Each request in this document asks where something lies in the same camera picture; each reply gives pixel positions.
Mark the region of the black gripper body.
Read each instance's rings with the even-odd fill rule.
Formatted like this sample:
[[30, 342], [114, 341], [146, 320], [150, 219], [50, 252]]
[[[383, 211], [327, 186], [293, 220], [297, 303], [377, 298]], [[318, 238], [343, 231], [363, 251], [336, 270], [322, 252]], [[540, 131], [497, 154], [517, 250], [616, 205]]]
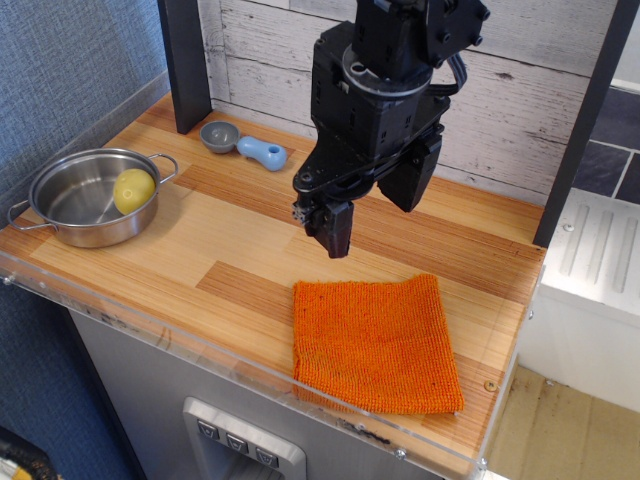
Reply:
[[378, 187], [415, 140], [442, 136], [450, 95], [431, 87], [432, 68], [416, 61], [409, 78], [399, 80], [376, 73], [355, 50], [369, 31], [345, 21], [314, 45], [311, 118], [318, 139], [293, 180], [293, 214], [310, 237], [317, 210], [331, 201], [354, 204]]

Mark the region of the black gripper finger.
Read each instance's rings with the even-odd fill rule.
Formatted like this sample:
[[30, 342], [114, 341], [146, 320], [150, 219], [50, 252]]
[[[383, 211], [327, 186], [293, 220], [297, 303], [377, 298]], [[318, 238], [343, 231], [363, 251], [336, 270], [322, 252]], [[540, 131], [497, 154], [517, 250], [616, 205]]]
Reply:
[[399, 163], [378, 181], [381, 193], [404, 212], [420, 202], [438, 162], [442, 136], [418, 138], [399, 157]]
[[313, 214], [313, 237], [331, 259], [348, 255], [353, 226], [354, 204], [331, 201]]

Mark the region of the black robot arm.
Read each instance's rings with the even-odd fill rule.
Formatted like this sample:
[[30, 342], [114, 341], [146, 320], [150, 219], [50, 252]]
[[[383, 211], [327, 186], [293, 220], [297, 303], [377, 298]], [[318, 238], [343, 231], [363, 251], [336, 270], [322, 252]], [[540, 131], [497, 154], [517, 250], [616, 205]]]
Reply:
[[317, 143], [293, 180], [293, 215], [332, 258], [347, 256], [355, 200], [373, 187], [404, 212], [421, 200], [441, 116], [467, 80], [460, 53], [489, 18], [480, 1], [360, 1], [313, 55]]

